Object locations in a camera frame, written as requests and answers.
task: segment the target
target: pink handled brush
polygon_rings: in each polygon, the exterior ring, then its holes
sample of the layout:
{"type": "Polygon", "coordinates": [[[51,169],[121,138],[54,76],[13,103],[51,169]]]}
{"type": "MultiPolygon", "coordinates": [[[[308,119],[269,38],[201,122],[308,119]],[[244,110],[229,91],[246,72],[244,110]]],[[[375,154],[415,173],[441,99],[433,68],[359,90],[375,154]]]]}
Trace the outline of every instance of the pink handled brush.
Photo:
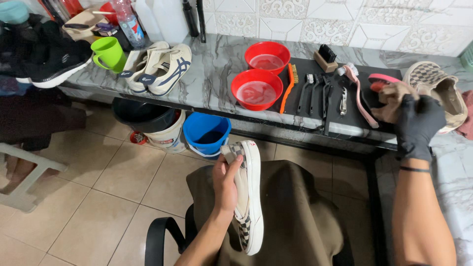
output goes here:
{"type": "Polygon", "coordinates": [[[359,82],[359,79],[356,77],[358,76],[358,69],[355,67],[353,63],[348,63],[339,69],[337,69],[338,74],[342,76],[345,74],[351,81],[355,82],[357,85],[357,92],[356,92],[356,105],[358,106],[359,112],[363,115],[363,117],[366,119],[366,121],[369,123],[369,125],[372,128],[379,128],[378,122],[363,108],[363,105],[361,105],[361,101],[359,99],[359,94],[361,91],[361,84],[359,82]]]}

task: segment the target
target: brass bristles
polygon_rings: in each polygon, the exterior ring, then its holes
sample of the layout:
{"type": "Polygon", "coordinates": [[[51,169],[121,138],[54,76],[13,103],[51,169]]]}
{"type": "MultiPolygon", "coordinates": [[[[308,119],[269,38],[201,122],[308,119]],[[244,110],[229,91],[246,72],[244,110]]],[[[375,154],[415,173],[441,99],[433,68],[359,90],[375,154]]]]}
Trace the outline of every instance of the brass bristles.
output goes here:
{"type": "Polygon", "coordinates": [[[292,74],[294,75],[294,83],[299,83],[299,76],[297,75],[296,65],[291,65],[292,74]]]}

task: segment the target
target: red cleaning solution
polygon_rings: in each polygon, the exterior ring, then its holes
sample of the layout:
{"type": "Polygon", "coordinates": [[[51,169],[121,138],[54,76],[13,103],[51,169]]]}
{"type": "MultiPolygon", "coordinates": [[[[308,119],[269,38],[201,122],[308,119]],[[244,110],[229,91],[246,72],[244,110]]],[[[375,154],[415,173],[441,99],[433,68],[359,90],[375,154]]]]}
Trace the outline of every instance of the red cleaning solution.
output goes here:
{"type": "Polygon", "coordinates": [[[254,68],[274,70],[284,66],[284,62],[274,54],[260,54],[250,60],[254,68]]]}
{"type": "Polygon", "coordinates": [[[276,99],[276,91],[266,82],[250,81],[238,88],[236,97],[248,104],[267,104],[276,99]]]}

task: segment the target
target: black nitrile glove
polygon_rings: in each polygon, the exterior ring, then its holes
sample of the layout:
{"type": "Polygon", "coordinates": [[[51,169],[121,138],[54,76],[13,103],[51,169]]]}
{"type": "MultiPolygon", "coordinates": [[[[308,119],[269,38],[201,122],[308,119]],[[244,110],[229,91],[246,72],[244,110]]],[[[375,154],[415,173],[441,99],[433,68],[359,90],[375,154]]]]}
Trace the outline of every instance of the black nitrile glove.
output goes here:
{"type": "Polygon", "coordinates": [[[431,162],[430,140],[447,124],[443,107],[430,96],[421,95],[415,101],[412,95],[406,94],[400,108],[395,125],[399,158],[431,162]]]}

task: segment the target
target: hand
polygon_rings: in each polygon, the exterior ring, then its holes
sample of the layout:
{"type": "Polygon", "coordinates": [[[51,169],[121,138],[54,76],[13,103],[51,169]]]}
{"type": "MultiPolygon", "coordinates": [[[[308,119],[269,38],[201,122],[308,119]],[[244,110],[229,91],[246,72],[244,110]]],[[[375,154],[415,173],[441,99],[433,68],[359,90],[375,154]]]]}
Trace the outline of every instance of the hand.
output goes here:
{"type": "Polygon", "coordinates": [[[421,95],[419,101],[415,101],[412,95],[404,95],[395,125],[397,150],[401,159],[415,158],[431,162],[430,140],[446,124],[445,111],[437,100],[421,95]]]}
{"type": "Polygon", "coordinates": [[[224,215],[231,221],[237,203],[237,187],[233,182],[235,173],[243,162],[243,156],[238,155],[230,164],[227,164],[223,154],[220,154],[212,170],[213,189],[215,191],[214,211],[224,215]]]}

